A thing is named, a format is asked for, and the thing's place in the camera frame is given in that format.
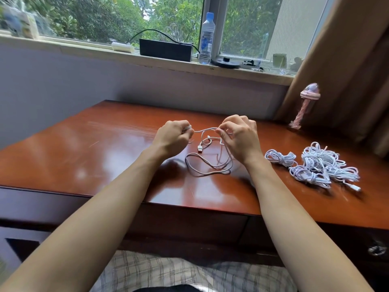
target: blue bottle cap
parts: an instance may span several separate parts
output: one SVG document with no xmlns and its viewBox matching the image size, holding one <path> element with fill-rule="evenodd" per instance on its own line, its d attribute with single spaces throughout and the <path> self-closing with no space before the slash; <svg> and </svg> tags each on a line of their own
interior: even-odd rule
<svg viewBox="0 0 389 292">
<path fill-rule="evenodd" d="M 213 20 L 213 19 L 214 19 L 213 12 L 207 12 L 207 20 Z"/>
</svg>

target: white bottle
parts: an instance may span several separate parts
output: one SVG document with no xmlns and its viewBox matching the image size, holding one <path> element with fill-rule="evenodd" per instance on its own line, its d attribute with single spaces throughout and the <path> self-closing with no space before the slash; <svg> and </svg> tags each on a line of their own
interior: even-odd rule
<svg viewBox="0 0 389 292">
<path fill-rule="evenodd" d="M 201 27 L 200 39 L 200 56 L 198 62 L 202 64 L 209 64 L 211 61 L 212 43 L 215 33 L 214 14 L 207 13 L 207 20 L 204 21 Z"/>
</svg>

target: glossy table surface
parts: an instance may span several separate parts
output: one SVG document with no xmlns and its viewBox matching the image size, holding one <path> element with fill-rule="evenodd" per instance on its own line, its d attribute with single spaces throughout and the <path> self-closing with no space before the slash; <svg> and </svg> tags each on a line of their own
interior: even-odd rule
<svg viewBox="0 0 389 292">
<path fill-rule="evenodd" d="M 0 185 L 75 195 L 95 195 L 149 146 L 168 120 L 187 119 L 195 130 L 217 127 L 224 116 L 128 103 L 104 101 L 0 151 Z M 339 184 L 330 190 L 307 186 L 288 170 L 274 169 L 316 221 L 389 229 L 389 165 L 371 153 L 331 135 L 314 138 L 284 125 L 258 122 L 262 151 L 275 149 L 299 157 L 306 146 L 319 141 L 359 169 L 362 192 Z M 260 215 L 260 205 L 246 169 L 237 161 L 230 175 L 193 176 L 184 157 L 196 152 L 200 133 L 178 156 L 167 160 L 151 182 L 145 202 L 196 207 L 245 215 Z M 204 157 L 225 160 L 218 143 Z M 200 159 L 191 163 L 210 170 Z"/>
</svg>

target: brown curtain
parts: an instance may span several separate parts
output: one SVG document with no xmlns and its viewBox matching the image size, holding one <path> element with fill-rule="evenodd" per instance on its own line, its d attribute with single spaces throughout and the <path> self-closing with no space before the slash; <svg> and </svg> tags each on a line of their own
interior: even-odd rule
<svg viewBox="0 0 389 292">
<path fill-rule="evenodd" d="M 294 119 L 299 94 L 321 98 L 302 125 L 333 127 L 373 152 L 389 152 L 389 0 L 336 0 L 275 119 Z"/>
</svg>

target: hand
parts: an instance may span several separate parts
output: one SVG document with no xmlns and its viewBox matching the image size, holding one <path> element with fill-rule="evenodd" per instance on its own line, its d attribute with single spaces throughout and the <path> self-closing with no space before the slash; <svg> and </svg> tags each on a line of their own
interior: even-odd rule
<svg viewBox="0 0 389 292">
<path fill-rule="evenodd" d="M 226 130 L 232 132 L 230 137 Z M 230 116 L 216 130 L 232 155 L 243 165 L 256 162 L 263 158 L 260 141 L 257 134 L 257 123 L 246 116 Z"/>
<path fill-rule="evenodd" d="M 151 147 L 154 147 L 164 160 L 179 154 L 187 146 L 194 133 L 193 129 L 182 133 L 183 129 L 188 126 L 187 120 L 166 122 L 158 129 Z"/>
</svg>

